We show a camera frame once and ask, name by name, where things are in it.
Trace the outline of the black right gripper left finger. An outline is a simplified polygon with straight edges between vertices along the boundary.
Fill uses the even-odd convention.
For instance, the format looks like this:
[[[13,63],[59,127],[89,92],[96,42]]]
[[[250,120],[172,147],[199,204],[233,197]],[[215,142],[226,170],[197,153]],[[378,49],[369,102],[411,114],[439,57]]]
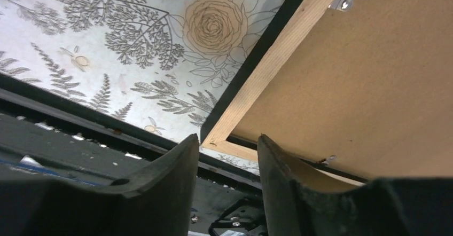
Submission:
[[[187,235],[199,162],[191,134],[109,185],[17,174],[1,180],[1,235]]]

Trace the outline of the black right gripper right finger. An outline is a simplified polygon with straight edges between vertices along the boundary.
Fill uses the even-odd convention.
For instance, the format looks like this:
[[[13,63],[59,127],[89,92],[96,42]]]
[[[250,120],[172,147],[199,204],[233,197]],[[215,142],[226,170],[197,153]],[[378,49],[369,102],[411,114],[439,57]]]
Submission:
[[[452,235],[452,179],[330,177],[261,135],[257,153],[269,235]]]

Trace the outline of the brown frame backing board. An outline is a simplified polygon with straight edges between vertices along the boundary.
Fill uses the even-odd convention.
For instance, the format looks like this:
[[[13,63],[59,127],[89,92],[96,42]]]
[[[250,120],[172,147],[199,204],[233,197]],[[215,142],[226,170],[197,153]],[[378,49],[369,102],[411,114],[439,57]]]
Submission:
[[[363,178],[452,175],[452,0],[327,11],[232,132]]]

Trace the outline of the wooden picture frame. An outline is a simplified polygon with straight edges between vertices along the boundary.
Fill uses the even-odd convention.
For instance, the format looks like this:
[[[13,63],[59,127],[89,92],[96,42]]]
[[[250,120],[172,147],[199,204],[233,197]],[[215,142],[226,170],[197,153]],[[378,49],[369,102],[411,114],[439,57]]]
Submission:
[[[202,125],[202,147],[257,160],[255,150],[228,137],[333,1],[284,1]]]

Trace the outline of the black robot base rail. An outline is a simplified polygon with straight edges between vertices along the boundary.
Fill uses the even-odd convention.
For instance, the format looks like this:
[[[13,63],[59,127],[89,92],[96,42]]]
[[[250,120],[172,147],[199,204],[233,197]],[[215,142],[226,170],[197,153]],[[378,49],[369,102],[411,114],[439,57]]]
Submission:
[[[109,183],[150,164],[176,146],[7,75],[1,75],[1,140],[72,178]],[[259,177],[199,155],[191,235],[266,235]]]

